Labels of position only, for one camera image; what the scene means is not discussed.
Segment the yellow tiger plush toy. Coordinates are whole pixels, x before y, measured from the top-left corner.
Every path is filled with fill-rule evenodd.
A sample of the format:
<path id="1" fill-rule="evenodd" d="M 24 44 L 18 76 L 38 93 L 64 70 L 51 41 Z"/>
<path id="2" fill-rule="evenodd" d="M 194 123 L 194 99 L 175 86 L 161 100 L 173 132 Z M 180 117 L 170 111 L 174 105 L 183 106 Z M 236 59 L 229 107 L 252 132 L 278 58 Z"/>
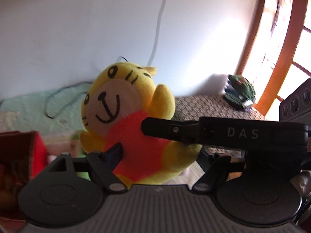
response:
<path id="1" fill-rule="evenodd" d="M 144 135 L 145 118 L 170 120 L 175 98 L 164 84 L 155 84 L 156 68 L 130 62 L 108 66 L 90 86 L 81 105 L 84 130 L 79 135 L 86 153 L 107 151 L 116 143 L 123 158 L 114 174 L 126 186 L 161 185 L 175 178 L 199 155 L 201 146 Z"/>

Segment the patterned brown blanket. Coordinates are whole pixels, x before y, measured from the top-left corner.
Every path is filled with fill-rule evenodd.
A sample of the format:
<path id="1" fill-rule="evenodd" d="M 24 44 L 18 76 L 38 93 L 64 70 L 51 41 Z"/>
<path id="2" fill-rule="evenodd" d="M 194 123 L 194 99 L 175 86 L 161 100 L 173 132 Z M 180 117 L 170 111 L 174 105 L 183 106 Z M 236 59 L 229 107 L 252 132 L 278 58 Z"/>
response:
<path id="1" fill-rule="evenodd" d="M 234 119 L 265 120 L 256 109 L 239 111 L 227 103 L 221 95 L 182 96 L 175 98 L 175 114 L 172 120 L 198 120 L 202 116 Z"/>

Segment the green toy tank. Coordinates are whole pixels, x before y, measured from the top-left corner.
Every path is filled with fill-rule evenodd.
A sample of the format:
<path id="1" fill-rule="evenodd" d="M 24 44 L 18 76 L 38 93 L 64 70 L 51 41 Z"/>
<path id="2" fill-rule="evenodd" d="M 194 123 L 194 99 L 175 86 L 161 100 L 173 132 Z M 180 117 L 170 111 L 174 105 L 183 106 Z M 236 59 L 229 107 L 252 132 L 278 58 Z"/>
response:
<path id="1" fill-rule="evenodd" d="M 229 75 L 222 98 L 237 111 L 251 111 L 256 92 L 253 85 L 241 75 Z"/>

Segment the green yellow cartoon bedsheet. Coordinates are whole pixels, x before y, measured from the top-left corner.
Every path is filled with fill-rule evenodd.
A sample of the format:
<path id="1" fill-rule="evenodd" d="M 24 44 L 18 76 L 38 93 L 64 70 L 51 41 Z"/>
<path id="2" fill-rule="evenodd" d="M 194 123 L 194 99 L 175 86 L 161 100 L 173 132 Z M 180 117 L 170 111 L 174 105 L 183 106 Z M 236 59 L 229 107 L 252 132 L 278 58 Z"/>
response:
<path id="1" fill-rule="evenodd" d="M 37 131 L 51 155 L 80 153 L 81 103 L 90 82 L 1 100 L 1 132 Z"/>

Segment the red cardboard box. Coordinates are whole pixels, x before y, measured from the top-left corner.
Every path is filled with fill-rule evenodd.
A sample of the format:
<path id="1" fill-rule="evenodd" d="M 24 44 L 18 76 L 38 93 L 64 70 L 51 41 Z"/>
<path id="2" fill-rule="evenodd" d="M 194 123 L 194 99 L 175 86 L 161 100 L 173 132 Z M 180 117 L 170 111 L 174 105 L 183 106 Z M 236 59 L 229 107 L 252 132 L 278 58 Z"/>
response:
<path id="1" fill-rule="evenodd" d="M 39 132 L 1 133 L 2 218 L 23 219 L 19 193 L 47 164 L 48 152 Z"/>

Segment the wooden window frame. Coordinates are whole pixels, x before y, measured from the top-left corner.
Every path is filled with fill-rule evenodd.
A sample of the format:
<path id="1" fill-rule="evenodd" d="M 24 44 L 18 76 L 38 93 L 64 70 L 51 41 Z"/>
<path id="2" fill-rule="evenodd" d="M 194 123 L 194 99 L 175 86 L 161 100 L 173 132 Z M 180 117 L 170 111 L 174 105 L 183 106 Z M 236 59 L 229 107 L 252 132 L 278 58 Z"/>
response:
<path id="1" fill-rule="evenodd" d="M 279 104 L 310 78 L 310 0 L 258 0 L 235 73 L 255 86 L 255 109 L 278 118 Z"/>

